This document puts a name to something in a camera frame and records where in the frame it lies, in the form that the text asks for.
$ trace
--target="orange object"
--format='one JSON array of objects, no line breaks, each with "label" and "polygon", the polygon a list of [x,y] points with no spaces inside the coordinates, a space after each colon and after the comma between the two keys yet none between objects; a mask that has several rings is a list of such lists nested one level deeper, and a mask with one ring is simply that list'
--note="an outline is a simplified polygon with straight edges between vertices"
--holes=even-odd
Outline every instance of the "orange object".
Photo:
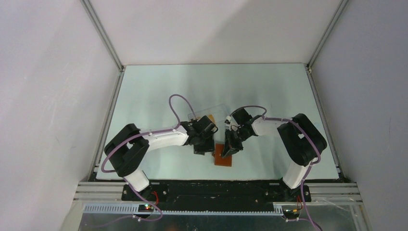
[{"label": "orange object", "polygon": [[216,151],[214,154],[214,165],[231,167],[232,166],[232,155],[226,158],[222,158],[221,157],[222,150],[224,150],[224,144],[216,143]]},{"label": "orange object", "polygon": [[215,121],[215,119],[214,119],[214,116],[212,115],[212,114],[209,114],[209,115],[207,115],[208,116],[208,118],[215,124],[216,123],[216,121]]}]

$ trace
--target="table surface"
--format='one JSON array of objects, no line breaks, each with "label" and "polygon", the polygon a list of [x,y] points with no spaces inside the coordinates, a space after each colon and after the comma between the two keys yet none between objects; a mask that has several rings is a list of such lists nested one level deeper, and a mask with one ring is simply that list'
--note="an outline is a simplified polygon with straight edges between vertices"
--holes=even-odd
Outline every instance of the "table surface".
[{"label": "table surface", "polygon": [[[244,105],[261,105],[267,116],[290,118],[303,113],[326,138],[313,92],[303,64],[188,64],[127,66],[117,98],[108,143],[126,124],[138,128],[171,127],[176,119],[168,106],[174,93],[185,96],[195,111],[225,104],[228,112]],[[191,113],[180,98],[173,107],[182,121]],[[260,109],[248,109],[252,115]],[[270,180],[285,174],[290,157],[280,137],[251,137],[244,150],[232,157],[232,167],[214,165],[211,154],[193,154],[192,146],[171,146],[148,152],[140,168],[150,179],[167,180]],[[308,179],[337,179],[329,148]],[[106,169],[113,169],[110,162]],[[119,180],[116,173],[97,179]]]}]

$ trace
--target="orange block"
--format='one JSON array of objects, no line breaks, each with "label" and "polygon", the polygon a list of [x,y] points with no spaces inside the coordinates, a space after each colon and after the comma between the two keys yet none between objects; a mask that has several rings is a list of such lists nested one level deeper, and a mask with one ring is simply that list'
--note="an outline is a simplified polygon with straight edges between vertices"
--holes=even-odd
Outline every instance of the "orange block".
[{"label": "orange block", "polygon": [[216,151],[214,153],[214,165],[231,167],[232,166],[232,155],[226,158],[222,158],[221,153],[223,149],[224,149],[224,144],[216,143]]}]

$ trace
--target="white wall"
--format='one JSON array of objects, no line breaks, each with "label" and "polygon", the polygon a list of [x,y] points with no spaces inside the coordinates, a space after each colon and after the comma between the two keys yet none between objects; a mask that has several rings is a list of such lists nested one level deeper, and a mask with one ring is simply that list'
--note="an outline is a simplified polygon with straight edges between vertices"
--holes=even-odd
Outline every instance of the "white wall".
[{"label": "white wall", "polygon": [[408,1],[350,1],[313,77],[374,230],[407,230]]},{"label": "white wall", "polygon": [[80,1],[0,5],[0,226],[58,230],[118,72]]},{"label": "white wall", "polygon": [[340,0],[93,0],[124,64],[307,63]]}]

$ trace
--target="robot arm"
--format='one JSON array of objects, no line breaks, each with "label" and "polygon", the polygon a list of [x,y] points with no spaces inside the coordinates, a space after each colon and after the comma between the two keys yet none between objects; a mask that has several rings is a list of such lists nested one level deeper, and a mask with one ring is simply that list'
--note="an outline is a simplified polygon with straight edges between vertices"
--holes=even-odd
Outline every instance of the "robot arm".
[{"label": "robot arm", "polygon": [[126,139],[140,135],[117,149],[109,159],[118,176],[123,177],[140,192],[149,185],[149,180],[139,169],[147,152],[183,145],[193,145],[196,154],[211,152],[214,150],[213,134],[216,131],[216,125],[207,116],[199,120],[184,121],[178,128],[162,131],[141,131],[134,124],[128,124],[106,145],[104,151],[108,155]]},{"label": "robot arm", "polygon": [[[243,150],[242,142],[251,136],[280,135],[286,150],[292,159],[289,168],[283,177],[283,182],[290,188],[297,188],[309,165],[316,160],[317,154],[305,137],[300,137],[301,132],[291,123],[278,119],[264,119],[261,115],[252,117],[245,109],[237,110],[232,117],[237,124],[232,124],[231,117],[227,117],[226,123],[230,124],[225,131],[225,146],[221,154],[226,157]],[[311,138],[321,153],[327,143],[312,122],[304,114],[293,117],[297,123]]]}]

